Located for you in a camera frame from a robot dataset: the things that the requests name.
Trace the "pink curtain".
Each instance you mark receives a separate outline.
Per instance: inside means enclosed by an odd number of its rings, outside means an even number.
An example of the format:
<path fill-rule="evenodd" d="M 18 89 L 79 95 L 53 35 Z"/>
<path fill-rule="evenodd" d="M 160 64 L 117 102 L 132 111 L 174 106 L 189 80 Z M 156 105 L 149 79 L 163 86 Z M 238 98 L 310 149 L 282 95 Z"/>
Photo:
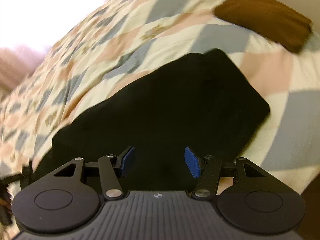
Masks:
<path fill-rule="evenodd" d="M 1 100 L 42 63 L 46 51 L 36 52 L 26 46 L 1 48 Z"/>

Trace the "black garment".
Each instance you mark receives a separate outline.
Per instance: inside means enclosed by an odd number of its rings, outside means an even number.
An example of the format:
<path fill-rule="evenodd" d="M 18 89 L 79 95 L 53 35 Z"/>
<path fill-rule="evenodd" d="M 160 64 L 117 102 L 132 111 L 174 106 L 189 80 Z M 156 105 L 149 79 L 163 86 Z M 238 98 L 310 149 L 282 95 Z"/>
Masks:
<path fill-rule="evenodd" d="M 95 162 L 135 148 L 124 191 L 187 190 L 196 184 L 184 150 L 233 161 L 270 112 L 266 100 L 221 50 L 161 66 L 60 129 L 33 180 L 68 161 Z"/>

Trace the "checkered quilt bedspread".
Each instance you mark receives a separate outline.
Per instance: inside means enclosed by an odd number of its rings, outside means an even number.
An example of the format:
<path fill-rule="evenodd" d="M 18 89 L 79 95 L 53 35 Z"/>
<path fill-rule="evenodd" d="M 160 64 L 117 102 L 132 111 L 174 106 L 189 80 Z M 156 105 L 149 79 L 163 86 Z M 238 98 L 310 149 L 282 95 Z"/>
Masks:
<path fill-rule="evenodd" d="M 319 174 L 319 35 L 299 54 L 213 15 L 225 0 L 109 0 L 50 50 L 1 102 L 1 175 L 49 150 L 89 107 L 187 53 L 223 50 L 269 103 L 243 152 L 302 193 Z"/>

